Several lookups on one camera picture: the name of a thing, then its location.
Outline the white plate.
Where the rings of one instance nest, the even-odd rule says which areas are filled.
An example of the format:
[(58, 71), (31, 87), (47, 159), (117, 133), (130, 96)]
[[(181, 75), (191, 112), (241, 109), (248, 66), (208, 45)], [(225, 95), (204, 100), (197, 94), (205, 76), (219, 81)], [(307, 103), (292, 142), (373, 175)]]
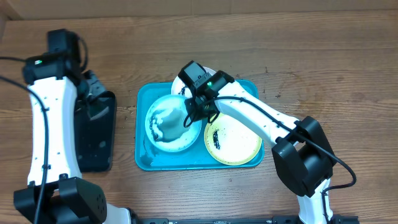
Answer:
[(199, 95), (199, 91), (201, 88), (205, 88), (206, 83), (210, 81), (210, 78), (216, 73), (213, 69), (208, 67), (203, 67), (206, 71), (204, 76), (202, 76), (199, 81), (196, 81), (195, 84), (188, 88), (177, 76), (172, 83), (171, 94), (172, 95), (181, 95), (186, 98), (192, 98), (193, 96)]

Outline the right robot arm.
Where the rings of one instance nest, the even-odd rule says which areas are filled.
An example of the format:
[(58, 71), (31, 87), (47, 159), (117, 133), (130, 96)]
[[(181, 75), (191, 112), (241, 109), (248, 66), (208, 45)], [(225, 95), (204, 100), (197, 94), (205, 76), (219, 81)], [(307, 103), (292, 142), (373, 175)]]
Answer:
[(330, 223), (328, 191), (338, 162), (319, 122), (283, 114), (249, 94), (232, 76), (219, 70), (182, 70), (179, 79), (192, 98), (186, 103), (185, 126), (230, 116), (257, 134), (272, 150), (279, 179), (298, 198), (302, 223)]

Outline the light blue plate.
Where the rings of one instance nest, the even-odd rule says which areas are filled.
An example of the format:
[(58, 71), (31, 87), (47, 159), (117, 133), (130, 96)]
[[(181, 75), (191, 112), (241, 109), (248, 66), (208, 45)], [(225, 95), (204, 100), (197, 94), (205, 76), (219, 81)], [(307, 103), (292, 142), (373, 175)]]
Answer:
[(184, 151), (199, 137), (201, 122), (190, 122), (186, 103), (185, 96), (165, 95), (150, 106), (144, 126), (147, 137), (157, 149)]

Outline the yellow-green plate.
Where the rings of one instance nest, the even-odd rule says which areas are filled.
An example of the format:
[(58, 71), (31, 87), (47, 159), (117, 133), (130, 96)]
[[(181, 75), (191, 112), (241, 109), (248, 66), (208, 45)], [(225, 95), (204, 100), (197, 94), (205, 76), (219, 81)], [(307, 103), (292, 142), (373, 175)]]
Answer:
[(206, 125), (204, 142), (210, 155), (228, 166), (240, 166), (251, 161), (262, 146), (262, 139), (257, 134), (224, 114)]

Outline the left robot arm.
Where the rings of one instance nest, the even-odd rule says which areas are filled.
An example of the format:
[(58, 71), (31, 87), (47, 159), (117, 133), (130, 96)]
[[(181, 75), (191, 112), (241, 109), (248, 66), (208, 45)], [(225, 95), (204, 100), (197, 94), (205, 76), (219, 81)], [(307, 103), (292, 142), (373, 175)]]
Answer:
[(29, 58), (24, 89), (32, 105), (33, 151), (27, 187), (14, 206), (32, 223), (132, 223), (128, 208), (107, 202), (84, 172), (112, 165), (116, 97), (87, 61), (66, 55)]

